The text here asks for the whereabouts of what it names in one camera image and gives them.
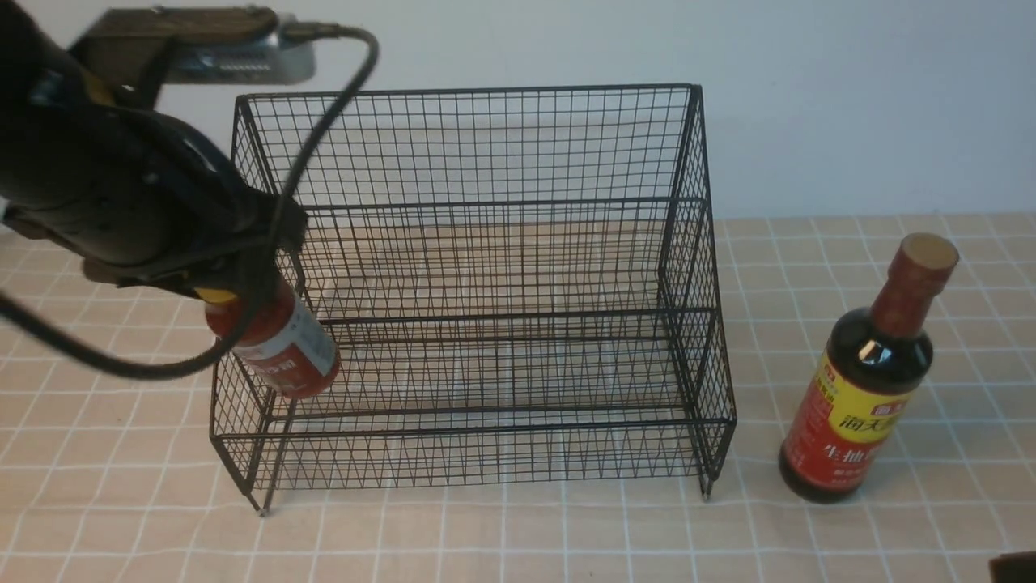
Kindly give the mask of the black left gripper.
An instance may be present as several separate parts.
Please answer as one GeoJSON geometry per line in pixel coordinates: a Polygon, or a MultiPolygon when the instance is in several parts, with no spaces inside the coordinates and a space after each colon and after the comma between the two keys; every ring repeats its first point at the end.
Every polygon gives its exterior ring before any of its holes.
{"type": "Polygon", "coordinates": [[[297,202],[250,185],[205,134],[156,110],[163,85],[86,70],[15,1],[2,4],[2,222],[118,287],[244,294],[296,252],[297,202]]]}

